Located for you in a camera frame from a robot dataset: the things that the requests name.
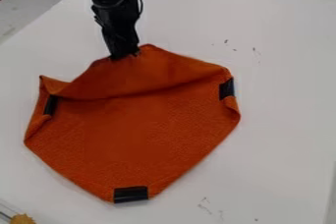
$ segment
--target white table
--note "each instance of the white table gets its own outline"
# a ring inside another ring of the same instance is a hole
[[[0,47],[0,197],[38,224],[324,223],[336,160],[336,1],[143,1],[141,42],[232,71],[239,127],[147,202],[112,205],[53,172],[23,145],[38,75],[70,81],[107,55],[89,0],[64,0]]]

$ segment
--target orange cloth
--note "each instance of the orange cloth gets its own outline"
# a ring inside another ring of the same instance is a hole
[[[219,99],[230,79],[221,66],[152,45],[138,57],[95,61],[71,83],[40,77],[25,143],[100,198],[136,186],[156,196],[238,124],[236,98]],[[43,115],[50,94],[59,97],[55,113]]]

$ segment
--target wrinkled cloth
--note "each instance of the wrinkled cloth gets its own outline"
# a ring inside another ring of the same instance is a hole
[[[118,188],[162,192],[198,164],[240,121],[221,66],[153,45],[138,57],[97,60],[65,83],[40,77],[25,144],[55,171],[113,201]],[[57,97],[45,114],[50,95]]]

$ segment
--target cloth fold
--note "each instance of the cloth fold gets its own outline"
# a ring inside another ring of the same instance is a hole
[[[40,77],[25,144],[54,170],[102,199],[114,191],[163,191],[236,127],[232,81],[221,66],[145,45],[140,56],[97,60],[65,83]],[[50,95],[52,115],[44,114]]]

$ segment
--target small debris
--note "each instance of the small debris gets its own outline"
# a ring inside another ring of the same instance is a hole
[[[205,212],[207,212],[207,214],[212,215],[212,212],[204,205],[198,204],[197,207],[199,207],[200,209],[203,209]]]

